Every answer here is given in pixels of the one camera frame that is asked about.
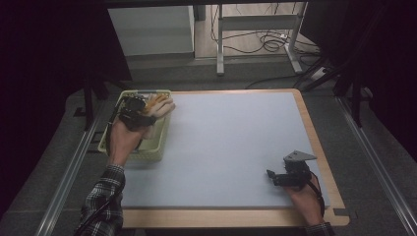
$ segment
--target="metal rail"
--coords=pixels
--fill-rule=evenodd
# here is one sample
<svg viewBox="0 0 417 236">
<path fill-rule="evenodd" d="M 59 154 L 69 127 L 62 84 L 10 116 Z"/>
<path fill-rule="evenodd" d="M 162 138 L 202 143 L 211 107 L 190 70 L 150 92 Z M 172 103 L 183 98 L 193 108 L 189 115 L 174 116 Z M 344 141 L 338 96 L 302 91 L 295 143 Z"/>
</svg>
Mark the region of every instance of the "metal rail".
<svg viewBox="0 0 417 236">
<path fill-rule="evenodd" d="M 39 227 L 37 228 L 36 233 L 34 235 L 51 235 L 55 227 L 56 221 L 58 220 L 58 216 L 61 213 L 65 201 L 67 200 L 71 187 L 73 186 L 74 180 L 76 179 L 80 166 L 83 163 L 84 156 L 89 147 L 89 142 L 93 137 L 95 128 L 100 118 L 100 114 L 103 111 L 104 104 L 105 101 L 98 102 L 96 116 L 92 121 L 92 124 L 89 127 L 89 129 L 84 132 L 83 137 L 80 140 L 76 151 L 74 152 L 71 162 L 68 165 L 68 168 L 65 171 L 61 179 L 61 182 L 55 191 L 54 196 L 52 197 L 52 202 L 49 204 L 45 212 L 45 215 L 43 216 L 43 219 L 40 221 Z"/>
<path fill-rule="evenodd" d="M 359 144 L 368 157 L 368 160 L 374 169 L 378 180 L 383 186 L 388 199 L 398 214 L 398 217 L 404 225 L 405 230 L 408 232 L 408 235 L 417 235 L 417 221 L 413 210 L 410 208 L 404 196 L 401 194 L 398 188 L 396 188 L 392 179 L 389 177 L 387 170 L 385 169 L 381 160 L 378 158 L 377 152 L 372 147 L 364 131 L 356 125 L 356 122 L 350 116 L 350 108 L 346 99 L 337 97 L 336 101 L 341 106 L 350 128 L 352 129 L 355 137 L 358 139 Z"/>
</svg>

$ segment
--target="black cable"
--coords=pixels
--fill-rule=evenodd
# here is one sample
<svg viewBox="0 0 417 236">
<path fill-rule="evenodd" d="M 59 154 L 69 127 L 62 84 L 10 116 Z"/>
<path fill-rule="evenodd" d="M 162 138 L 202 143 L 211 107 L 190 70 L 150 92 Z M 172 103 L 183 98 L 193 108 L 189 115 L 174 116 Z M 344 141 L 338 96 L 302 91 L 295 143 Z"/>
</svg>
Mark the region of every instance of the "black cable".
<svg viewBox="0 0 417 236">
<path fill-rule="evenodd" d="M 319 57 L 319 59 L 320 59 L 320 57 L 322 57 L 322 56 L 321 56 L 321 55 L 303 55 L 303 56 L 300 56 L 299 61 L 300 61 L 301 63 L 303 63 L 304 65 L 311 67 L 311 66 L 313 66 L 313 65 L 314 65 L 314 63 L 313 63 L 313 64 L 308 64 L 308 63 L 306 63 L 305 61 L 303 61 L 303 58 L 305 58 L 305 57 Z"/>
<path fill-rule="evenodd" d="M 303 55 L 311 55 L 311 56 L 322 56 L 321 52 L 309 52 L 309 51 L 304 51 L 299 49 L 298 47 L 294 46 L 293 50 L 295 52 L 297 52 L 298 54 L 303 54 Z"/>
<path fill-rule="evenodd" d="M 294 6 L 292 7 L 292 12 L 291 12 L 291 14 L 294 14 L 294 11 L 295 11 L 295 5 L 297 4 L 297 2 L 294 2 Z"/>
<path fill-rule="evenodd" d="M 242 15 L 242 13 L 239 11 L 239 8 L 237 8 L 237 4 L 236 4 L 236 11 L 237 11 L 240 15 Z"/>
<path fill-rule="evenodd" d="M 116 103 L 113 113 L 111 114 L 111 117 L 108 120 L 107 131 L 106 131 L 106 136 L 105 136 L 105 142 L 106 142 L 105 148 L 106 148 L 107 155 L 110 155 L 110 137 L 111 137 L 111 129 L 113 128 L 114 119 L 116 119 L 117 115 L 119 114 L 120 105 L 122 104 L 122 102 L 126 101 L 126 99 L 127 97 L 124 96 Z"/>
<path fill-rule="evenodd" d="M 307 69 L 307 71 L 305 73 L 303 73 L 303 75 L 301 77 L 298 78 L 298 80 L 294 83 L 294 85 L 292 87 L 297 88 L 298 85 L 300 85 L 305 80 L 307 80 L 308 78 L 304 78 L 304 76 L 310 74 L 314 70 L 317 70 L 317 68 L 319 68 L 321 66 L 321 64 L 319 62 L 322 61 L 322 58 L 324 58 L 324 57 L 322 56 L 317 61 L 315 61 L 313 63 L 313 65 L 311 67 L 309 67 L 309 69 Z"/>
<path fill-rule="evenodd" d="M 239 14 L 241 14 L 242 15 L 242 13 L 239 11 L 239 9 L 238 9 L 238 6 L 237 6 L 237 4 L 236 4 L 236 10 L 239 12 Z M 279 7 L 279 3 L 276 5 L 276 7 L 275 7 L 275 10 L 274 10 L 274 13 L 276 14 L 276 12 L 277 12 L 277 9 L 278 9 L 278 7 Z M 217 6 L 217 8 L 216 8 L 216 10 L 215 10 L 215 13 L 214 13 L 214 15 L 212 14 L 212 5 L 210 5 L 210 16 L 211 16 L 211 32 L 210 32 L 210 37 L 211 37 L 211 39 L 213 40 L 213 41 L 215 41 L 216 43 L 218 43 L 218 40 L 217 40 L 217 38 L 215 37 L 215 33 L 214 33 L 214 19 L 215 19 L 215 16 L 217 15 L 217 11 L 218 11 L 218 6 Z M 266 51 L 268 51 L 268 52 L 275 52 L 275 51 L 278 51 L 279 50 L 279 48 L 280 47 L 282 47 L 282 45 L 284 44 L 284 42 L 283 42 L 283 39 L 282 38 L 280 38 L 280 37 L 276 37 L 276 36 L 272 36 L 272 35 L 270 35 L 269 33 L 271 32 L 271 30 L 269 29 L 269 30 L 267 30 L 267 31 L 253 31 L 253 32 L 248 32 L 248 33 L 240 33 L 240 34 L 236 34 L 236 35 L 231 35 L 231 36 L 227 36 L 227 37 L 223 37 L 222 39 L 224 40 L 224 39 L 228 39 L 228 38 L 232 38 L 232 37 L 237 37 L 237 36 L 243 36 L 243 35 L 250 35 L 250 34 L 254 34 L 254 33 L 259 33 L 259 32 L 265 32 L 266 34 L 265 35 L 263 35 L 263 36 L 261 36 L 260 37 L 260 42 L 262 43 L 262 45 L 261 45 L 261 47 L 260 48 L 258 48 L 258 49 L 255 49 L 255 50 L 253 50 L 253 51 L 243 51 L 243 50 L 240 50 L 240 49 L 237 49 L 237 48 L 235 48 L 235 47 L 231 47 L 231 46 L 224 46 L 223 45 L 223 47 L 224 48 L 229 48 L 229 49 L 232 49 L 232 50 L 235 50 L 235 51 L 238 51 L 238 52 L 241 52 L 241 53 L 247 53 L 247 54 L 251 54 L 251 53 L 255 53 L 255 52 L 258 52 L 258 51 L 260 51 L 260 50 L 262 50 L 262 49 L 264 49 L 264 50 L 266 50 Z M 270 37 L 275 37 L 276 39 L 272 39 L 272 40 L 266 40 L 266 38 L 268 37 L 268 36 L 270 36 Z"/>
<path fill-rule="evenodd" d="M 299 40 L 295 40 L 295 42 L 300 43 L 300 44 L 305 44 L 305 45 L 309 45 L 309 46 L 316 46 L 319 47 L 318 45 L 314 44 L 314 43 L 308 43 L 308 42 L 302 42 Z"/>
<path fill-rule="evenodd" d="M 268 81 L 274 81 L 274 80 L 280 80 L 280 79 L 289 79 L 289 78 L 296 78 L 296 77 L 301 77 L 304 76 L 306 73 L 303 73 L 301 75 L 294 75 L 294 76 L 285 76 L 285 77 L 274 77 L 274 78 L 268 78 L 268 79 L 263 79 L 263 80 L 259 80 L 259 81 L 255 81 L 252 82 L 250 84 L 248 84 L 247 86 L 245 86 L 245 89 L 249 89 L 249 87 L 258 84 L 258 83 L 263 83 L 263 82 L 268 82 Z"/>
<path fill-rule="evenodd" d="M 96 212 L 91 214 L 89 218 L 87 218 L 84 223 L 80 225 L 80 227 L 77 229 L 77 231 L 74 233 L 74 236 L 82 235 L 83 232 L 86 230 L 86 228 L 99 217 L 99 215 L 113 202 L 120 194 L 122 193 L 122 189 L 120 188 L 119 191 L 117 191 L 114 195 L 110 196 L 110 198 L 107 200 L 107 202 L 101 206 Z"/>
</svg>

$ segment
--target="dark curtain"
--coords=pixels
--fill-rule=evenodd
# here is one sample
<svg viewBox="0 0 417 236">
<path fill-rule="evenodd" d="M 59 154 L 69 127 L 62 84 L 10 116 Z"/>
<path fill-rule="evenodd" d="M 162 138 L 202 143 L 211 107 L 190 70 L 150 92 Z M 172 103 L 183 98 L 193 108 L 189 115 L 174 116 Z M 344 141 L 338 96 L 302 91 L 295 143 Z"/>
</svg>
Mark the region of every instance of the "dark curtain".
<svg viewBox="0 0 417 236">
<path fill-rule="evenodd" d="M 389 1 L 361 64 L 370 106 L 417 160 L 417 1 Z"/>
<path fill-rule="evenodd" d="M 131 80 L 104 5 L 11 2 L 0 3 L 1 213 L 36 166 L 67 97 L 83 88 L 84 78 Z"/>
</svg>

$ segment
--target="plaid shirt sleeve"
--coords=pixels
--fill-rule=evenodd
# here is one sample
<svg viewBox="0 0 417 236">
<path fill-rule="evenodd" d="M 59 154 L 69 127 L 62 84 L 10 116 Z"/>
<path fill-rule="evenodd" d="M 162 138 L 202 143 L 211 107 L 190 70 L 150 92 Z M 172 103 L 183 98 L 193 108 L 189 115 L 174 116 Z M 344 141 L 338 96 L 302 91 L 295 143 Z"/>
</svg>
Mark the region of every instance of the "plaid shirt sleeve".
<svg viewBox="0 0 417 236">
<path fill-rule="evenodd" d="M 330 223 L 313 225 L 306 227 L 306 233 L 308 236 L 333 236 L 335 235 Z"/>
<path fill-rule="evenodd" d="M 85 200 L 79 227 L 82 227 L 89 217 L 103 207 L 111 198 L 113 199 L 91 223 L 88 223 L 81 235 L 117 235 L 123 225 L 121 201 L 124 187 L 125 175 L 123 167 L 108 165 Z"/>
</svg>

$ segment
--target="plastic basket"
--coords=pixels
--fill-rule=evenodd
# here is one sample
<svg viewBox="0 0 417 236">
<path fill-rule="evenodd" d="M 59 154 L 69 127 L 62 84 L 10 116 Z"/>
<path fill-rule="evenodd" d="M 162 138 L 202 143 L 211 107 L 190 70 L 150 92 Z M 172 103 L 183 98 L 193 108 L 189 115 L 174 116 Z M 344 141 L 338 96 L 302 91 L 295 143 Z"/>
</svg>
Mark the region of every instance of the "plastic basket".
<svg viewBox="0 0 417 236">
<path fill-rule="evenodd" d="M 120 96 L 119 100 L 124 96 L 132 95 L 142 95 L 148 97 L 151 94 L 166 94 L 169 97 L 171 96 L 170 90 L 124 90 Z M 162 119 L 158 119 L 153 125 L 154 128 L 154 137 L 152 139 L 143 140 L 139 148 L 134 149 L 129 155 L 129 159 L 136 160 L 151 160 L 151 161 L 160 161 L 163 157 L 163 150 L 165 147 L 166 135 L 169 127 L 170 114 L 165 116 Z M 104 130 L 104 134 L 101 137 L 101 141 L 98 145 L 98 150 L 106 153 L 106 137 L 107 128 Z"/>
</svg>

